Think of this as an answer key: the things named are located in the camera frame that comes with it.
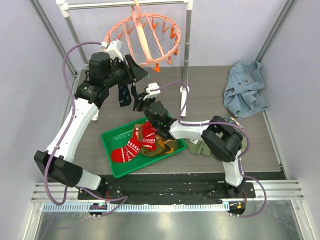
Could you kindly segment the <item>navy blue sock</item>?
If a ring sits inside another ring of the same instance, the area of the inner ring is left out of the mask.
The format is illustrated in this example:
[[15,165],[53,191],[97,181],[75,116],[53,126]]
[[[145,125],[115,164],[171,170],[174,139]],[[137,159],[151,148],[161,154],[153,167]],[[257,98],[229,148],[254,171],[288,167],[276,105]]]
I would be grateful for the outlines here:
[[139,96],[137,94],[137,88],[135,84],[131,85],[131,95],[134,98],[133,111],[139,112]]
[[118,102],[120,107],[126,107],[132,103],[131,94],[126,84],[118,85]]

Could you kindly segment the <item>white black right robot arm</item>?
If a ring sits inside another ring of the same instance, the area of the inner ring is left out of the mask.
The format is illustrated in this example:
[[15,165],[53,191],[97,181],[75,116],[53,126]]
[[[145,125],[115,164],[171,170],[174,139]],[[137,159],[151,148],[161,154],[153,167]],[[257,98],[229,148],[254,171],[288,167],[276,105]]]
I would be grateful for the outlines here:
[[226,193],[233,198],[243,193],[245,177],[239,167],[243,135],[238,125],[217,115],[202,122],[178,121],[169,116],[160,101],[146,92],[135,97],[134,110],[143,112],[151,127],[166,140],[189,139],[204,142],[213,156],[222,162]]

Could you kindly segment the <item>red christmas sock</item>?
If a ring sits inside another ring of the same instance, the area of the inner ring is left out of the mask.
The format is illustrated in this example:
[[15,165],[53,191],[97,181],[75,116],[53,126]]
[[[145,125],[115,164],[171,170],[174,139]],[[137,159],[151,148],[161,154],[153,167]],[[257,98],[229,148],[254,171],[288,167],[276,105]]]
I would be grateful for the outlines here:
[[156,129],[147,121],[139,128],[140,142],[149,151],[156,149]]
[[138,128],[135,128],[128,143],[125,146],[112,151],[111,160],[115,163],[130,162],[139,154],[141,147],[142,144],[139,139],[139,130]]

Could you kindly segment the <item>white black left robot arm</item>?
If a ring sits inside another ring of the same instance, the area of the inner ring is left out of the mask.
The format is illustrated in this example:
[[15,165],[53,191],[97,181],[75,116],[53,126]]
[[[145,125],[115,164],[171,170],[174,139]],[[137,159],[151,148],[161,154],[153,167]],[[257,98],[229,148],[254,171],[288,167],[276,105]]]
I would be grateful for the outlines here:
[[102,199],[107,192],[106,186],[101,184],[102,178],[73,163],[76,149],[93,116],[109,96],[110,88],[136,83],[147,74],[130,54],[125,55],[123,61],[111,58],[106,52],[92,54],[88,78],[77,87],[74,95],[75,106],[46,150],[38,150],[34,155],[41,173],[68,187],[89,189],[93,198]]

